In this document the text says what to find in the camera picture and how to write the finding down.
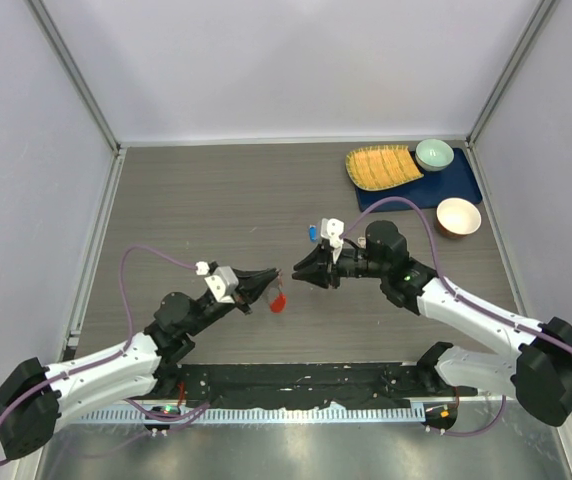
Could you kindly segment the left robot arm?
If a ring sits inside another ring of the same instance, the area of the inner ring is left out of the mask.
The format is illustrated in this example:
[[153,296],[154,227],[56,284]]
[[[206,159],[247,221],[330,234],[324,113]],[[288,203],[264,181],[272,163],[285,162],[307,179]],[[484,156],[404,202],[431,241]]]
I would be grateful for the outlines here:
[[194,349],[194,337],[234,310],[250,314],[281,276],[277,268],[210,264],[206,270],[200,297],[167,294],[152,322],[120,344],[50,365],[36,357],[19,363],[0,385],[0,466],[39,450],[96,409],[150,393],[171,397],[179,385],[177,367]]

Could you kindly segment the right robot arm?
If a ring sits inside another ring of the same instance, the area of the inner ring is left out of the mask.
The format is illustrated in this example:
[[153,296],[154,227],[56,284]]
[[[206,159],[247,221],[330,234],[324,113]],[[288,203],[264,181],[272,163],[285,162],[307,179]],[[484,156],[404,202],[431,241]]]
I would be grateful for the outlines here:
[[415,260],[391,221],[374,221],[362,246],[345,243],[343,224],[322,222],[315,249],[293,279],[336,289],[343,278],[369,278],[393,305],[449,325],[487,347],[472,352],[438,342],[419,360],[417,380],[431,395],[471,387],[513,398],[535,419],[561,426],[572,413],[572,325],[522,317],[462,290]]

